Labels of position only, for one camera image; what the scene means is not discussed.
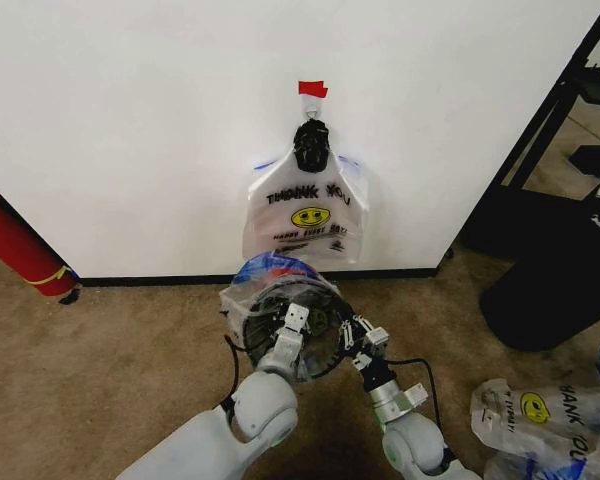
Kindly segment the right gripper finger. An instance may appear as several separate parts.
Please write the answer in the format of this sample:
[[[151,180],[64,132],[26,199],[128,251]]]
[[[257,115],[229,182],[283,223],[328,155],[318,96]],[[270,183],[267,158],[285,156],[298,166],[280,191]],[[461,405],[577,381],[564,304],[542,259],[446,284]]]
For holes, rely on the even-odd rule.
[[[352,335],[355,345],[373,345],[372,332],[375,327],[363,316],[354,315],[352,318]]]
[[[349,356],[355,346],[354,331],[350,320],[345,320],[340,325],[339,354]]]

